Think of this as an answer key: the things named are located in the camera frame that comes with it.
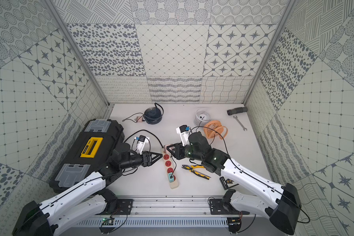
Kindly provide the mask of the teal usb charger plug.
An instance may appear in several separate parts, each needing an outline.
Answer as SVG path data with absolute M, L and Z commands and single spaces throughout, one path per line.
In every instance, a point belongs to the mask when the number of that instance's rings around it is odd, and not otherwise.
M 168 173 L 168 180 L 169 180 L 170 183 L 173 183 L 176 180 L 176 178 L 173 175 L 173 173 Z

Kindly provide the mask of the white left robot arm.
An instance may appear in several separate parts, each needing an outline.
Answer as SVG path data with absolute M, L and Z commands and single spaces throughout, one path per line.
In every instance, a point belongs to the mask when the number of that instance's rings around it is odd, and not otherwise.
M 41 203 L 26 204 L 14 226 L 14 236 L 59 236 L 76 223 L 100 213 L 113 213 L 117 196 L 107 186 L 123 175 L 125 169 L 152 166 L 162 153 L 133 151 L 121 143 L 107 161 L 85 179 Z

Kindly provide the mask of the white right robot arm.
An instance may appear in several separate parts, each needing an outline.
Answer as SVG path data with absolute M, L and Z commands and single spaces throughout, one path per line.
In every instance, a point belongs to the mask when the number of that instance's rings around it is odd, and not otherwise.
M 298 190 L 290 183 L 281 185 L 243 167 L 229 154 L 212 148 L 199 132 L 181 135 L 180 143 L 168 145 L 167 151 L 177 160 L 199 160 L 203 167 L 220 177 L 243 186 L 251 195 L 229 189 L 224 204 L 237 211 L 247 211 L 269 219 L 271 224 L 287 235 L 294 235 L 301 213 Z

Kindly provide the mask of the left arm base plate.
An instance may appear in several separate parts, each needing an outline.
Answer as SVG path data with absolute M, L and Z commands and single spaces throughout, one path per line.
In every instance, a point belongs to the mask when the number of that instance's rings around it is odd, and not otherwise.
M 117 199 L 109 201 L 109 203 L 107 203 L 104 211 L 101 214 L 130 215 L 133 202 L 133 199 Z

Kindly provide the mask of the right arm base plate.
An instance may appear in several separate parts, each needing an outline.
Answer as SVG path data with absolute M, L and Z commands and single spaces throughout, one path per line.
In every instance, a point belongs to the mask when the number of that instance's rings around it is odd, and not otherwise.
M 224 215 L 224 214 L 231 214 L 231 212 L 224 208 L 222 199 L 216 199 L 213 197 L 209 197 L 207 200 L 210 214 L 211 215 Z

